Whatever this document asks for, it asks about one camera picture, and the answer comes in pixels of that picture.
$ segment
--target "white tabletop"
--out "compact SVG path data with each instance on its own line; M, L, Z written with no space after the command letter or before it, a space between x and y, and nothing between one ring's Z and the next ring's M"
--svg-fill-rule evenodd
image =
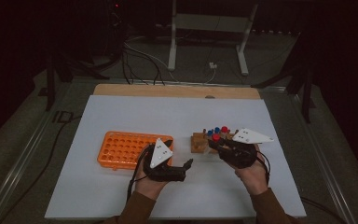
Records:
M232 168L217 155L190 152L192 133L228 126L249 128L275 139L260 145L271 164L270 186L285 212L306 215L296 184L263 100L91 95L69 150L46 218L99 218L119 215L132 171L97 162L108 131L157 133L173 137L173 164L194 159L184 182L169 183L151 218L254 217L249 195Z

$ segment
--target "sleeve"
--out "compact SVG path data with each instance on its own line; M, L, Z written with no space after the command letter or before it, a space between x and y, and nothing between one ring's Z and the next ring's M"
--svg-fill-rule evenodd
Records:
M134 191L119 217L110 217L103 224L146 224L156 201Z
M258 224L300 224L294 217L287 216L272 189L259 195L251 195Z

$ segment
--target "dark background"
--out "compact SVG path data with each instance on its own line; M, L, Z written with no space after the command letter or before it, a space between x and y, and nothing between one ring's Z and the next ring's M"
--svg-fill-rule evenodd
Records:
M229 6L241 1L205 2L178 1L178 10L197 12L202 8L203 13L214 14L217 6L221 15L240 16L249 9ZM141 34L153 37L154 24L170 23L170 1L119 3L117 13L123 13L123 21ZM90 60L91 53L101 54L105 45L87 33L103 36L109 32L103 6L104 1L0 0L0 127L34 89L32 78L46 68L47 43L84 61ZM88 15L94 15L93 20L88 20ZM358 1L262 1L254 29L259 34L301 33L284 68L313 64L313 83L321 88L358 160Z

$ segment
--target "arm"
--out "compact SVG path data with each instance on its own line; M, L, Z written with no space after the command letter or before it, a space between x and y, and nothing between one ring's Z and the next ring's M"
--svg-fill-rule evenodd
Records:
M258 158L264 161L264 158L257 153ZM297 224L297 219L287 216L274 193L268 187L266 180L266 170L263 165L256 161L251 167L238 169L230 165L235 170L249 192L254 210L257 213L258 224Z
M145 177L144 161L136 174L136 179ZM110 217L103 224L145 224L150 217L156 199L168 182L157 182L146 177L135 182L135 191L127 201L119 217Z

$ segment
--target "power plug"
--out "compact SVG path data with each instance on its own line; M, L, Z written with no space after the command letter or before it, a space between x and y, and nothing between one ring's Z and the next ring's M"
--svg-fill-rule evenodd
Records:
M209 63L209 67L211 69L215 69L215 68L217 68L217 63Z

